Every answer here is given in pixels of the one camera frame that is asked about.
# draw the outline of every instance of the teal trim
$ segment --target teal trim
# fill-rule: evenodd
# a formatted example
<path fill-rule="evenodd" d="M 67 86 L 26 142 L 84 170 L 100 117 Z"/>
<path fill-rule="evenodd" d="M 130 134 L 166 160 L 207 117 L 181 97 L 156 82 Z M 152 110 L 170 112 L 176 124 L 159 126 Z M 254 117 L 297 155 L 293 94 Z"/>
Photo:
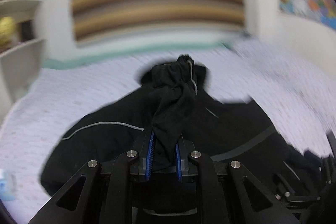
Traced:
<path fill-rule="evenodd" d="M 69 61 L 59 61 L 55 59 L 46 59 L 43 64 L 42 68 L 48 69 L 72 69 L 83 65 L 88 65 L 91 63 L 99 62 L 105 59 L 110 59 L 114 57 L 130 55 L 130 54 L 137 54 L 137 53 L 144 53 L 144 52 L 154 52 L 154 51 L 168 51 L 168 50 L 197 50 L 197 49 L 211 49 L 216 47 L 226 47 L 228 49 L 231 48 L 232 42 L 231 41 L 219 41 L 212 44 L 198 44 L 198 45 L 160 45 L 160 46 L 148 46 L 144 48 L 134 49 L 134 50 L 126 50 L 120 52 L 109 52 L 101 55 L 93 55 L 93 56 L 85 56 L 82 58 L 69 60 Z"/>

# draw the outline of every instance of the white wall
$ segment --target white wall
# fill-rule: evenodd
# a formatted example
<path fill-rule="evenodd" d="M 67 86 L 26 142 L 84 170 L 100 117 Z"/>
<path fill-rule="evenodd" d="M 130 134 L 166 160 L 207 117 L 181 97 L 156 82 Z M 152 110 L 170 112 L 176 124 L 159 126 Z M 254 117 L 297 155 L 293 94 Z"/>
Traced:
<path fill-rule="evenodd" d="M 279 0 L 245 0 L 247 29 L 261 41 L 280 45 L 318 65 L 336 79 L 336 32 L 278 11 Z"/>
<path fill-rule="evenodd" d="M 223 38 L 230 39 L 237 33 L 219 29 L 185 29 L 174 31 L 152 31 L 116 36 L 108 41 L 78 46 L 72 32 L 71 0 L 46 0 L 37 13 L 36 25 L 40 37 L 46 37 L 46 58 L 60 61 L 73 60 L 85 56 L 100 55 L 112 51 L 141 48 L 147 45 L 183 43 L 215 43 Z"/>

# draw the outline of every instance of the bed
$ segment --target bed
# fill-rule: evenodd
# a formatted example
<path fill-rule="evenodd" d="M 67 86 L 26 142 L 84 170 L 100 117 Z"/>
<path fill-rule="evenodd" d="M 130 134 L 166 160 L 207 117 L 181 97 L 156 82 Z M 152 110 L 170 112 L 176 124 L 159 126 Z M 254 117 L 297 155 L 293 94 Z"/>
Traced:
<path fill-rule="evenodd" d="M 336 83 L 314 65 L 255 39 L 212 49 L 124 55 L 68 70 L 42 69 L 0 131 L 0 168 L 16 177 L 16 200 L 4 202 L 18 224 L 48 201 L 39 184 L 61 135 L 81 117 L 139 87 L 139 71 L 164 58 L 189 54 L 210 71 L 205 90 L 224 102 L 252 97 L 288 143 L 329 155 L 325 136 L 336 132 Z"/>

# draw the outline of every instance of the shelf board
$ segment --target shelf board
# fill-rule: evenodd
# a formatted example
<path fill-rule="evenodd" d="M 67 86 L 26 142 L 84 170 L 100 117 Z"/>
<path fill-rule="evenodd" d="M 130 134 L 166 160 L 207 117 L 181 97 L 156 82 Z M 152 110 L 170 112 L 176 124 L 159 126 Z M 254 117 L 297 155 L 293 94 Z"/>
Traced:
<path fill-rule="evenodd" d="M 34 12 L 43 0 L 0 0 L 0 16 L 11 13 Z"/>
<path fill-rule="evenodd" d="M 15 51 L 18 51 L 20 49 L 23 49 L 25 47 L 29 47 L 32 44 L 38 43 L 43 41 L 43 38 L 36 38 L 36 39 L 32 39 L 32 40 L 28 40 L 27 42 L 21 42 L 19 45 L 14 46 L 13 48 L 10 48 L 2 53 L 0 53 L 0 58 L 5 57 Z"/>

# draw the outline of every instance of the mattress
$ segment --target mattress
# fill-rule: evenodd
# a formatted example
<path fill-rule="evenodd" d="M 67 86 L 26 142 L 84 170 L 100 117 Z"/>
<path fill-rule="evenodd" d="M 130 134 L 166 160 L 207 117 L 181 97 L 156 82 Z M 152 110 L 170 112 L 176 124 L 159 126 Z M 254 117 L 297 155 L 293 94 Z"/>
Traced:
<path fill-rule="evenodd" d="M 224 102 L 253 98 L 285 140 L 299 151 L 329 155 L 336 131 L 336 83 L 314 65 L 257 40 L 230 49 L 156 51 L 68 70 L 42 69 L 1 127 L 0 168 L 16 177 L 16 200 L 4 202 L 18 224 L 48 201 L 39 174 L 60 137 L 81 117 L 139 87 L 141 72 L 189 54 L 209 69 L 205 90 Z"/>

